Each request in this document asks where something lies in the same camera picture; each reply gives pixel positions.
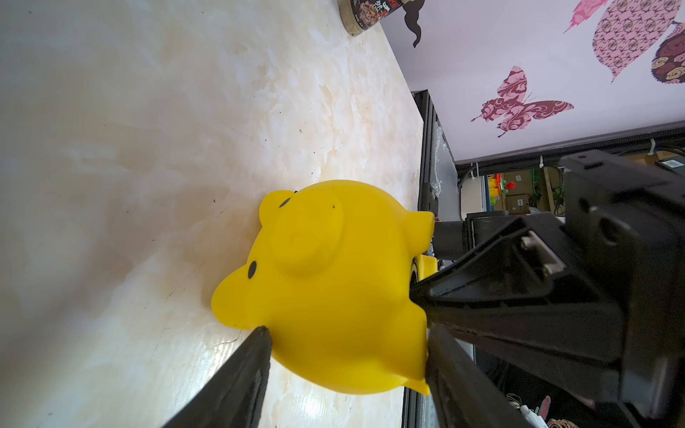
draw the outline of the marble countertop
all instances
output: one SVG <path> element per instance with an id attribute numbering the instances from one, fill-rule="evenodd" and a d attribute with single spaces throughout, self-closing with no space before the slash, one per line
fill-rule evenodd
<path id="1" fill-rule="evenodd" d="M 9 0 L 0 16 L 0 426 L 157 427 L 248 332 L 209 302 L 272 190 L 415 209 L 422 121 L 335 0 Z M 395 428 L 273 362 L 261 427 Z"/>

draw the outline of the white cable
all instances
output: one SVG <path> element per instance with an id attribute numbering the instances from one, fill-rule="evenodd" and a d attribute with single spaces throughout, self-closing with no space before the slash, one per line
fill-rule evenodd
<path id="1" fill-rule="evenodd" d="M 531 412 L 528 406 L 522 405 L 519 410 L 521 411 L 523 418 L 528 422 L 528 425 L 530 425 L 531 427 L 547 428 L 545 420 L 541 416 Z"/>

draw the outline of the pink butterfly decal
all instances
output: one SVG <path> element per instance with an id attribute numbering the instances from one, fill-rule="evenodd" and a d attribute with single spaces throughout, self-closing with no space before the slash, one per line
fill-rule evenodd
<path id="1" fill-rule="evenodd" d="M 509 77 L 497 89 L 499 98 L 491 99 L 483 104 L 481 115 L 478 118 L 491 122 L 504 115 L 504 120 L 497 126 L 504 134 L 509 131 L 517 131 L 527 127 L 533 119 L 546 119 L 557 113 L 573 109 L 573 106 L 564 101 L 537 101 L 525 103 L 528 80 L 520 67 L 513 67 Z"/>
<path id="2" fill-rule="evenodd" d="M 573 10 L 573 18 L 571 18 L 571 25 L 566 31 L 576 25 L 580 25 L 590 18 L 599 8 L 607 4 L 609 0 L 582 0 L 578 6 Z"/>
<path id="3" fill-rule="evenodd" d="M 682 0 L 614 0 L 597 26 L 593 47 L 614 78 L 663 36 Z"/>

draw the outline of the pig eye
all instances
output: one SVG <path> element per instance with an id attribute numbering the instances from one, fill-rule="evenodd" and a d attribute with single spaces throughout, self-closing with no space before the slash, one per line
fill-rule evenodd
<path id="1" fill-rule="evenodd" d="M 252 279 L 257 271 L 257 262 L 250 263 L 250 267 L 247 269 L 247 279 Z"/>

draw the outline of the yellow toy pig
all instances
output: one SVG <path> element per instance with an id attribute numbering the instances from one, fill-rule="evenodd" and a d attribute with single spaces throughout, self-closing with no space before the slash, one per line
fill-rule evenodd
<path id="1" fill-rule="evenodd" d="M 409 283 L 412 261 L 430 258 L 421 254 L 433 214 L 336 180 L 268 194 L 259 217 L 247 263 L 214 292 L 216 317 L 238 329 L 267 326 L 273 357 L 320 386 L 428 395 L 426 315 L 409 300 Z"/>

